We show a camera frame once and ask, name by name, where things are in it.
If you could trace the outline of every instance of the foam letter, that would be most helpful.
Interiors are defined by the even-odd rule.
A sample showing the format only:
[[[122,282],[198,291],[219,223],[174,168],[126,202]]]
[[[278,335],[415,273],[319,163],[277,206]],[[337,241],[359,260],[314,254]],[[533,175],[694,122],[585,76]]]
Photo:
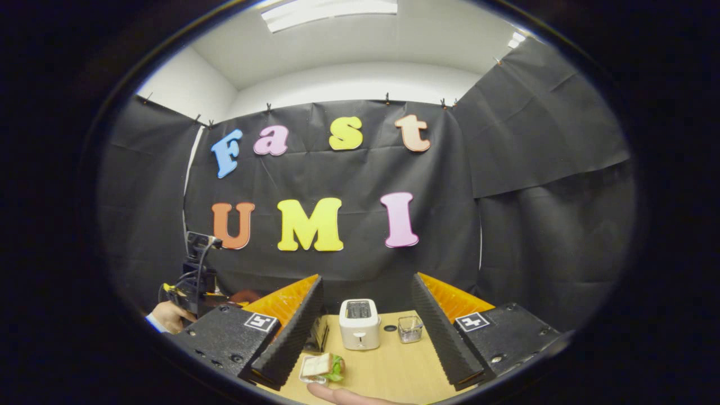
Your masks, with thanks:
[[[355,149],[362,143],[362,122],[358,117],[340,117],[330,124],[330,147],[337,150]]]
[[[287,150],[287,145],[285,145],[287,133],[287,128],[282,125],[267,127],[260,131],[260,136],[265,138],[258,139],[253,150],[258,155],[270,153],[272,156],[280,156]]]
[[[298,200],[278,202],[277,209],[282,212],[282,240],[277,244],[277,248],[285,251],[297,250],[297,242],[293,237],[295,234],[302,248],[308,250],[317,233],[315,250],[342,250],[343,242],[338,235],[338,209],[342,204],[338,198],[323,198],[318,201],[308,219]]]
[[[428,123],[418,121],[418,116],[410,114],[395,121],[395,126],[400,127],[402,131],[402,142],[405,147],[413,152],[423,152],[430,148],[430,141],[420,139],[420,130],[428,129]]]
[[[226,202],[212,205],[213,235],[222,239],[222,247],[226,249],[242,249],[250,241],[250,213],[255,209],[252,202],[241,202],[235,206],[240,213],[240,233],[233,238],[228,235],[228,213],[233,206]]]
[[[218,179],[222,179],[238,167],[238,162],[232,160],[230,157],[238,157],[240,147],[238,146],[237,140],[242,137],[242,131],[234,130],[210,148],[211,151],[215,152],[215,158],[217,159]]]
[[[392,192],[380,197],[380,202],[387,208],[387,222],[390,227],[390,236],[385,239],[385,246],[412,246],[420,241],[410,225],[408,205],[412,200],[413,195],[409,192]]]

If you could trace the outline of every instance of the fluorescent light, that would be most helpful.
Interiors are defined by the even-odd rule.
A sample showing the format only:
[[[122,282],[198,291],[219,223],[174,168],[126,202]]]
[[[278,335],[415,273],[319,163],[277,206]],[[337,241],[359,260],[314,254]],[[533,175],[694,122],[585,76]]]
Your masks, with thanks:
[[[397,14],[397,0],[295,0],[260,14],[270,32],[324,18]]]

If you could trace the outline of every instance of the white toaster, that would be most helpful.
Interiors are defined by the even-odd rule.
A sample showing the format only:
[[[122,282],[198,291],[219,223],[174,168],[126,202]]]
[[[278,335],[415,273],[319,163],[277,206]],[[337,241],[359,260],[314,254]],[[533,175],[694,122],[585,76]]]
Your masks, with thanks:
[[[348,350],[371,350],[380,346],[380,316],[375,302],[367,298],[345,300],[340,306],[340,333]]]

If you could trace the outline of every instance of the white wall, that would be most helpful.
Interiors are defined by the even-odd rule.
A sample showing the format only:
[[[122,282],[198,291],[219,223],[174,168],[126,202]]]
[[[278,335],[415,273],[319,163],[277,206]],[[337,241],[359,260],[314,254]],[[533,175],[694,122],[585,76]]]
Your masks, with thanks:
[[[161,66],[137,91],[141,97],[199,121],[225,118],[238,90],[194,49],[186,46]]]
[[[406,100],[452,105],[479,74],[418,63],[371,62],[333,65],[301,71],[240,90],[224,120],[273,108],[308,102],[347,99]]]

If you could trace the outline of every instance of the wooden table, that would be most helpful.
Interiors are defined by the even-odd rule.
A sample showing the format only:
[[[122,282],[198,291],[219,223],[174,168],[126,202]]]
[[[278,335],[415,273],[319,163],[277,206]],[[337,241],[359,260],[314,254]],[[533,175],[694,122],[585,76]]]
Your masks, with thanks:
[[[462,391],[455,391],[451,386],[440,360],[435,353],[433,344],[423,330],[418,342],[403,344],[396,331],[385,331],[385,325],[397,326],[401,316],[417,315],[415,311],[380,314],[380,346],[375,350],[347,350],[343,346],[338,316],[328,316],[328,340],[325,352],[330,352],[345,359],[345,377],[339,383],[330,381],[330,388],[347,388],[365,396],[387,399],[388,401],[406,404],[429,404],[441,401]],[[329,402],[319,399],[307,391],[305,384],[299,380],[302,359],[310,354],[302,352],[295,363],[287,382],[280,392],[262,385],[261,388],[285,398],[304,404],[327,405]]]

